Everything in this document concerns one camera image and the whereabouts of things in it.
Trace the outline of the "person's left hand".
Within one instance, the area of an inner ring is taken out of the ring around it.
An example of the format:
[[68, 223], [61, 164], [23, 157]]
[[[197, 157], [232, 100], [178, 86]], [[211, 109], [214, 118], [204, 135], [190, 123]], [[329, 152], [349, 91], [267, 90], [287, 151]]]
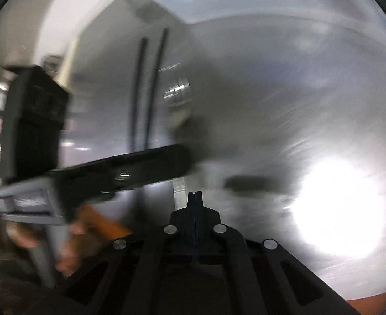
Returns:
[[[8, 222], [6, 233], [20, 248], [32, 250], [41, 247], [41, 236], [28, 225]], [[81, 267], [83, 260], [97, 253], [102, 245], [131, 234], [130, 229], [106, 218], [93, 206], [83, 205], [70, 225], [69, 237], [60, 249], [55, 268], [64, 277], [70, 277]]]

